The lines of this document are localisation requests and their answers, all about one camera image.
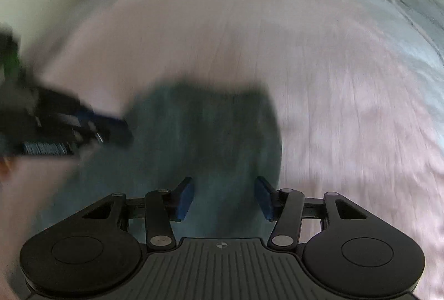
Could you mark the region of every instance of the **triangular cutout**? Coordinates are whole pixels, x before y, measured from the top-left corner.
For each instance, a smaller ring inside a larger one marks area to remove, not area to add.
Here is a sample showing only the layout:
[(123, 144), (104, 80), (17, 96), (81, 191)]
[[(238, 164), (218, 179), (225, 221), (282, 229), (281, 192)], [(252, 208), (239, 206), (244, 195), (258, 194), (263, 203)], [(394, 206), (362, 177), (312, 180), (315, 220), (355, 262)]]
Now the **triangular cutout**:
[(90, 213), (83, 215), (82, 219), (107, 219), (111, 214), (112, 204), (113, 202), (107, 202), (92, 210)]
[(339, 217), (343, 220), (364, 220), (367, 218), (344, 200), (336, 200), (336, 208)]

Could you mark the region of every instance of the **teal garment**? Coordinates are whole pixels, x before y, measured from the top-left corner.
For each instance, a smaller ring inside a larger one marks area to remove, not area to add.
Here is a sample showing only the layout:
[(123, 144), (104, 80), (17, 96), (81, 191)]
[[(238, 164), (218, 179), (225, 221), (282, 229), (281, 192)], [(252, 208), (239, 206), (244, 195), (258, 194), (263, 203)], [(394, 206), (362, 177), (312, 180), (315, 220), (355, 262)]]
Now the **teal garment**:
[[(192, 176), (196, 194), (186, 219), (173, 224), (177, 240), (268, 238), (274, 224), (260, 212), (253, 185), (257, 176), (277, 185), (281, 140), (264, 92), (160, 85), (136, 101), (126, 120), (132, 147), (99, 150), (41, 212), (36, 232), (113, 192), (143, 197)], [(132, 222), (130, 233), (145, 242), (143, 221)]]

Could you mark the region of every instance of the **pink blanket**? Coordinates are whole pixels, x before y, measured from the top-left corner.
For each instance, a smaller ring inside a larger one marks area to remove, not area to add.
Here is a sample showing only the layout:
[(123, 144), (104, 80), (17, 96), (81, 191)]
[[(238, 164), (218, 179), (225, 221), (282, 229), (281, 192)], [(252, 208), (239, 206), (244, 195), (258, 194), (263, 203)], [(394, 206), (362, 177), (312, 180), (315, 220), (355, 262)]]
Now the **pink blanket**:
[[(116, 0), (38, 75), (116, 115), (161, 78), (266, 86), (281, 127), (281, 187), (337, 191), (414, 238), (427, 262), (415, 293), (444, 298), (443, 157), (415, 76), (356, 0)], [(22, 161), (3, 185), (0, 271), (71, 165)]]

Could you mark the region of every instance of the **crosshair logo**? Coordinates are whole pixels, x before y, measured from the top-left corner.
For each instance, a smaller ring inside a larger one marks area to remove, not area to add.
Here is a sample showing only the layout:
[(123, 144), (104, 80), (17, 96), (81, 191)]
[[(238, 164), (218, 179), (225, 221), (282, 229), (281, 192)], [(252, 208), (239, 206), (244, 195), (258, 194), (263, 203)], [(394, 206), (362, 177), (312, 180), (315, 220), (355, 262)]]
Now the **crosshair logo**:
[(228, 247), (229, 245), (228, 245), (226, 242), (218, 242), (218, 243), (216, 244), (216, 246), (217, 246), (218, 248), (226, 248), (226, 247)]

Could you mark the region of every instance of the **ribbed gray plate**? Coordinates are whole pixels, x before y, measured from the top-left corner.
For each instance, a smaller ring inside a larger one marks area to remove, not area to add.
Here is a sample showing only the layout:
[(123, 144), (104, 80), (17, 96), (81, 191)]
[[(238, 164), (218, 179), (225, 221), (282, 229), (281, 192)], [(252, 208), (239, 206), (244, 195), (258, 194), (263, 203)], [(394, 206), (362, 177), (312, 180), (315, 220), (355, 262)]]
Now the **ribbed gray plate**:
[[(45, 298), (34, 295), (30, 300)], [(259, 239), (184, 239), (150, 255), (129, 282), (97, 300), (339, 300), (315, 284), (290, 254)], [(404, 295), (399, 300), (413, 300)]]

